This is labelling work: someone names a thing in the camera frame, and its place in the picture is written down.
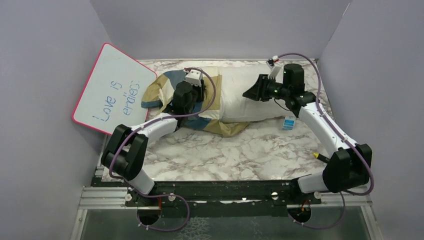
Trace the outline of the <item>white pillow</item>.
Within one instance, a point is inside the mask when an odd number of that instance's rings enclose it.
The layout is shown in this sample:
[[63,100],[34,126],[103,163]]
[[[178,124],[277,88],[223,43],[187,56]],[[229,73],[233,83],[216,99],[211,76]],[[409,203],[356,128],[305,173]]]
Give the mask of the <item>white pillow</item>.
[[216,96],[200,117],[222,123],[242,123],[294,116],[283,106],[283,100],[274,102],[271,94],[264,92],[270,82],[268,66],[205,66],[202,70],[214,80]]

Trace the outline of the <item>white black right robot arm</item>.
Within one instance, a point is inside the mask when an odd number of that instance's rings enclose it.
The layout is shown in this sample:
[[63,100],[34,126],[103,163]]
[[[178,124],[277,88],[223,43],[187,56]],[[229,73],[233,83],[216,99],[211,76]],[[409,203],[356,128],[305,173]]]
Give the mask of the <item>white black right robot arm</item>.
[[284,100],[285,106],[317,136],[330,155],[323,171],[297,178],[288,190],[289,199],[300,204],[310,193],[347,191],[370,181],[372,150],[358,144],[328,116],[316,95],[305,90],[305,73],[300,64],[274,66],[260,74],[243,97],[267,102]]

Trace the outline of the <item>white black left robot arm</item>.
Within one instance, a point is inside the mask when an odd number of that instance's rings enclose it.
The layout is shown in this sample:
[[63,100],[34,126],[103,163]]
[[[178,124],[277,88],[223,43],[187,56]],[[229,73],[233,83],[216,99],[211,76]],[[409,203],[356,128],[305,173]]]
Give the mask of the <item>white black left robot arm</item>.
[[138,199],[144,205],[157,200],[155,182],[143,170],[148,145],[175,132],[184,119],[199,111],[205,91],[203,80],[183,80],[176,85],[165,111],[157,117],[137,126],[120,124],[114,129],[100,162],[114,177],[122,178],[138,190]]

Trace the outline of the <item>blue beige checked pillowcase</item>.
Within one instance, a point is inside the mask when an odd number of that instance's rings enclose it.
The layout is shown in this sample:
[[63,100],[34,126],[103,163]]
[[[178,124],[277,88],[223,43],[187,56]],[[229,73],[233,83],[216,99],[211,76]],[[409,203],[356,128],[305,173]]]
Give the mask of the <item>blue beige checked pillowcase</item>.
[[244,130],[249,121],[226,119],[225,110],[242,105],[243,88],[230,89],[235,77],[224,73],[222,67],[203,67],[201,86],[185,82],[187,72],[170,70],[151,83],[141,100],[143,108],[159,108],[161,112],[183,115],[178,125],[194,130],[231,137]]

